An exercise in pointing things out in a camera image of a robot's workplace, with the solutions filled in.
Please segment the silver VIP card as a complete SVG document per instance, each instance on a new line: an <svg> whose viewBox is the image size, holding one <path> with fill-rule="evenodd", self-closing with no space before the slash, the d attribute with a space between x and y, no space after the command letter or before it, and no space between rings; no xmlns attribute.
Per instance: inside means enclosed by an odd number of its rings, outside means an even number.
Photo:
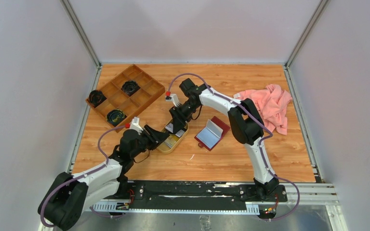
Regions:
<svg viewBox="0 0 370 231"><path fill-rule="evenodd" d="M172 123L167 124L167 125L165 126L165 129L166 129L169 133L171 133L171 134L173 134L173 133L174 133L174 132L173 132L173 124L172 124Z"/></svg>

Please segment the beige oval tray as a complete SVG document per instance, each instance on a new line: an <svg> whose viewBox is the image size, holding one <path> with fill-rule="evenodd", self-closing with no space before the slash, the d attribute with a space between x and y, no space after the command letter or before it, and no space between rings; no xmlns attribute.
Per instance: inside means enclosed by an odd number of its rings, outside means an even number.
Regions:
<svg viewBox="0 0 370 231"><path fill-rule="evenodd" d="M170 121L166 126L161 130L168 134L168 138L157 147L157 150L163 154L169 154L174 151L174 149L179 145L179 143L185 138L188 133L188 125L185 125L184 128L179 130L177 133L173 133L173 123Z"/></svg>

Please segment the gold card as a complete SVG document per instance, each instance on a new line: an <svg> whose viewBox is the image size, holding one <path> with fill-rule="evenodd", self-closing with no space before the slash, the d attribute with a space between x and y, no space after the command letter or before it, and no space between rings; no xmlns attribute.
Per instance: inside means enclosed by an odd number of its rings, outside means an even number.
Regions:
<svg viewBox="0 0 370 231"><path fill-rule="evenodd" d="M180 138L178 136L170 134L169 137L164 141L164 143L166 146L168 146L169 149L171 149L179 141L179 139Z"/></svg>

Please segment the red leather card holder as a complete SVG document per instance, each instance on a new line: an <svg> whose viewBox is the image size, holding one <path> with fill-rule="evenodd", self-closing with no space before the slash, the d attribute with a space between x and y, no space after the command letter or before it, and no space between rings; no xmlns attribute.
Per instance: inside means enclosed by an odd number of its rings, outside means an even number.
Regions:
<svg viewBox="0 0 370 231"><path fill-rule="evenodd" d="M198 147L211 151L230 130L230 126L214 116L209 119L206 126L195 136Z"/></svg>

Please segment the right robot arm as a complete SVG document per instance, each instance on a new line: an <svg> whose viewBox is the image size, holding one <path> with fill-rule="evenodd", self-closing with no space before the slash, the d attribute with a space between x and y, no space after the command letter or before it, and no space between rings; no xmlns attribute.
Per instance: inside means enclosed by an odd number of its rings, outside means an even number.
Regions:
<svg viewBox="0 0 370 231"><path fill-rule="evenodd" d="M253 166L254 184L257 197L268 201L275 195L279 185L275 171L272 169L264 146L267 130L250 99L238 100L219 93L206 82L197 86L191 79L180 84L180 89L187 97L180 103L174 94L166 92L166 100L172 101L174 106L169 110L172 116L173 132L176 133L191 121L192 114L197 108L206 106L226 115L234 138L244 145Z"/></svg>

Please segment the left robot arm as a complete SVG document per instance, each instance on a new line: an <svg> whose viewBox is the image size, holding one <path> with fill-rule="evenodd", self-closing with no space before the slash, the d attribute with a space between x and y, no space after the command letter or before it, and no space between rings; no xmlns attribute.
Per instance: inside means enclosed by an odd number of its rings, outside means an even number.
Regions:
<svg viewBox="0 0 370 231"><path fill-rule="evenodd" d="M136 156L156 149L169 136L148 125L125 126L119 144L111 155L105 156L104 162L75 175L62 172L56 176L38 207L41 223L67 231L100 200L111 195L124 198L128 194L125 174Z"/></svg>

